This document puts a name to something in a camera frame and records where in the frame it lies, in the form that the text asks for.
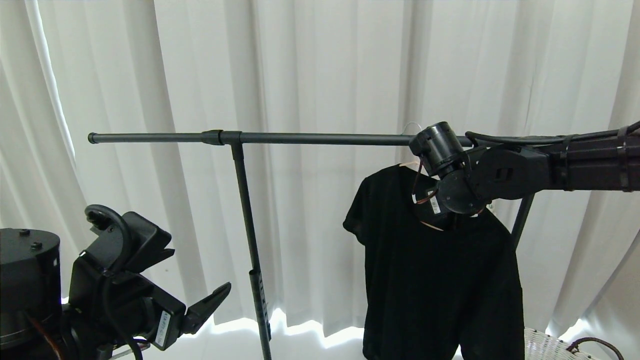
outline vertical pole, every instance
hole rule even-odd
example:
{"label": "vertical pole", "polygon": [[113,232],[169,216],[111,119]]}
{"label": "vertical pole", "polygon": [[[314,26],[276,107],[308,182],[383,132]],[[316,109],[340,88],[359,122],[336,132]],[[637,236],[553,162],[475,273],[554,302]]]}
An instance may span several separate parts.
{"label": "vertical pole", "polygon": [[244,151],[242,143],[234,141],[231,143],[231,153],[236,165],[236,176],[238,189],[240,190],[240,203],[244,216],[244,228],[249,243],[249,255],[251,257],[252,269],[249,271],[251,290],[253,293],[253,304],[255,305],[255,316],[258,321],[260,344],[262,345],[262,356],[264,360],[271,360],[271,326],[269,325],[269,315],[267,314],[266,299],[264,296],[264,286],[262,284],[262,272],[260,270],[260,256],[258,255],[258,243],[255,239],[255,228],[253,226],[253,214],[249,201],[249,184],[246,180],[246,169],[244,167]]}
{"label": "vertical pole", "polygon": [[513,223],[513,230],[511,230],[511,236],[513,237],[513,245],[517,248],[518,243],[520,242],[520,237],[522,236],[522,230],[524,229],[524,224],[527,222],[527,217],[529,216],[529,210],[531,210],[531,203],[533,202],[533,195],[527,195],[522,198],[520,202],[520,208],[518,209],[518,215],[516,216],[516,221]]}

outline brown handle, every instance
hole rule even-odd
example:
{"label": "brown handle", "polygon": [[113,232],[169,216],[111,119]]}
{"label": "brown handle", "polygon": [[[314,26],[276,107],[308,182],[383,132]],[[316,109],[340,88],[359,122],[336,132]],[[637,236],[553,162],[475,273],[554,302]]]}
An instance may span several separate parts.
{"label": "brown handle", "polygon": [[625,358],[622,357],[622,354],[620,353],[620,351],[615,346],[611,345],[610,343],[608,343],[608,342],[606,342],[604,340],[598,339],[598,338],[580,338],[580,339],[574,341],[566,349],[567,349],[567,351],[570,351],[570,352],[578,351],[578,345],[580,345],[581,343],[587,342],[587,341],[595,341],[597,343],[600,343],[600,344],[608,347],[609,349],[611,349],[614,353],[616,353],[616,355],[618,356],[619,360],[625,360]]}

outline clothing rack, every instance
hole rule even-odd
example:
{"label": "clothing rack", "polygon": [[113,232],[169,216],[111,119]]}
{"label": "clothing rack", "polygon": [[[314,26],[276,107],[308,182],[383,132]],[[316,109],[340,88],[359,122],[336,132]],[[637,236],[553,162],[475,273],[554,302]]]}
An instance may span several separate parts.
{"label": "clothing rack", "polygon": [[[244,143],[288,143],[312,145],[372,145],[372,146],[408,146],[412,135],[374,135],[374,134],[321,134],[321,133],[244,133],[242,131],[209,130],[202,133],[127,133],[127,134],[96,134],[88,136],[90,143],[159,143],[159,142],[201,142],[209,145],[230,145],[236,168],[240,201],[244,216],[249,255],[252,269],[249,271],[255,315],[258,321],[262,356],[271,360],[271,327],[267,314],[266,298],[262,284],[260,270],[260,256],[253,226],[253,214],[249,196],[249,186],[244,166]],[[471,141],[464,136],[458,136],[463,147],[471,147]],[[516,216],[511,234],[517,246],[522,235],[522,229],[527,221],[533,195],[522,199],[518,215]]]}

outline shirt sleeve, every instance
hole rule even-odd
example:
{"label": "shirt sleeve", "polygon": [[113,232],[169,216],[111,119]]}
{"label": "shirt sleeve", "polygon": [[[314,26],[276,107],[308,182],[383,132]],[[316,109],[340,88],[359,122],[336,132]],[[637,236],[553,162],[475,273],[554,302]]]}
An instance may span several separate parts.
{"label": "shirt sleeve", "polygon": [[366,211],[368,202],[368,185],[367,179],[364,179],[358,187],[358,192],[353,199],[353,203],[347,212],[347,216],[342,223],[342,227],[354,234],[362,245],[366,245],[365,236],[363,234],[363,223],[366,221]]}

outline curtain fold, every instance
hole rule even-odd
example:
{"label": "curtain fold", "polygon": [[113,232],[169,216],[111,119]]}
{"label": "curtain fold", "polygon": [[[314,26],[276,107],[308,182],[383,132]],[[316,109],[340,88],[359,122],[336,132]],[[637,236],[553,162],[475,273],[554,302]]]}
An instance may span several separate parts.
{"label": "curtain fold", "polygon": [[[0,224],[57,224],[69,269],[91,239],[85,204],[134,210],[173,234],[176,256],[145,272],[158,285],[190,304],[232,281],[216,323],[255,317],[230,149],[90,145],[89,132],[399,134],[448,121],[459,135],[524,136],[640,119],[631,0],[40,1],[40,30],[28,4],[0,4],[11,131],[0,133]],[[410,159],[408,149],[244,152],[270,310],[288,325],[317,320],[325,336],[362,326],[364,252],[341,224],[360,181]],[[32,199],[33,189],[43,195]],[[507,227],[518,203],[494,204]],[[637,194],[536,195],[518,248],[527,326],[562,333],[575,323],[626,254],[639,210]]]}

